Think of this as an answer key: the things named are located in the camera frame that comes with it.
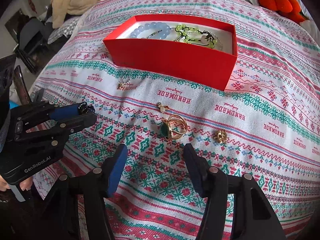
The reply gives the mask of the gold dice charm hoop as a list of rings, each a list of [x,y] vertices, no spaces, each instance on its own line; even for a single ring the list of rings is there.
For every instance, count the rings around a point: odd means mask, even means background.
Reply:
[[[122,78],[119,83],[118,83],[118,90],[125,90],[127,87],[129,87],[131,85],[131,81],[130,78],[128,79],[124,79]]]

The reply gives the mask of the small gold pearl earring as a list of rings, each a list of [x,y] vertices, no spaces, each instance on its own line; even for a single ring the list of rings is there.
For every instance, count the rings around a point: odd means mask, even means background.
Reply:
[[[158,103],[156,104],[156,106],[159,108],[159,111],[160,111],[161,113],[165,113],[166,111],[168,111],[168,110],[170,109],[169,106],[163,105],[161,102],[158,102]]]

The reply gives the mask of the gold ring green stone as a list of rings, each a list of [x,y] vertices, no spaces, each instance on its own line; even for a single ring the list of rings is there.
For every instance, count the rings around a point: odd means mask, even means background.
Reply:
[[[168,118],[162,119],[159,130],[163,137],[169,140],[177,140],[188,131],[188,124],[182,116],[172,114]]]

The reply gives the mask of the red jewelry box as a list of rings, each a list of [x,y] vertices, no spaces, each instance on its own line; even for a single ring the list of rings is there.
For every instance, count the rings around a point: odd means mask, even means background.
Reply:
[[[103,43],[117,66],[218,90],[226,89],[238,57],[233,25],[187,15],[133,16]]]

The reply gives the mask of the black chair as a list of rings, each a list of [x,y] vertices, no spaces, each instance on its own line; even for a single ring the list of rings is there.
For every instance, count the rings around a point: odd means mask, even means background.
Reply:
[[[53,32],[52,22],[43,22],[36,17],[20,15],[17,26],[17,48],[14,53],[22,60],[32,74],[36,74],[40,66],[31,58],[39,46],[47,46],[50,34]]]

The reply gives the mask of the gold knot earring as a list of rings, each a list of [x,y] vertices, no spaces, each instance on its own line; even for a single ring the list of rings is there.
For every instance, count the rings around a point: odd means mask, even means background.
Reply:
[[[215,134],[214,134],[214,139],[216,142],[219,142],[221,144],[225,144],[227,141],[227,133],[225,132],[225,130],[221,129],[218,130]]]

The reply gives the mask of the patterned handmade bedspread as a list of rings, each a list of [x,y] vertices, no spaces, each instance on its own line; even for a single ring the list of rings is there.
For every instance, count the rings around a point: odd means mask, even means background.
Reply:
[[[118,67],[103,38],[132,16],[182,14],[235,26],[238,58],[226,90]],[[119,81],[131,85],[118,90]],[[250,173],[288,236],[319,204],[319,46],[299,25],[244,0],[101,0],[33,85],[44,99],[85,101],[96,124],[70,137],[64,157],[33,177],[45,197],[59,175],[80,176],[119,144],[129,156],[106,211],[116,239],[194,239],[206,201],[194,191],[183,146],[226,174]],[[161,113],[158,102],[170,107]],[[160,134],[163,118],[182,116],[177,140]],[[225,144],[214,134],[225,130]]]

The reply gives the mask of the orange pumpkin plush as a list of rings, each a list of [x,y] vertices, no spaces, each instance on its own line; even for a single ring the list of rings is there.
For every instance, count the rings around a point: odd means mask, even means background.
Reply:
[[[308,18],[297,0],[258,0],[261,7],[277,12],[280,16],[300,24]]]

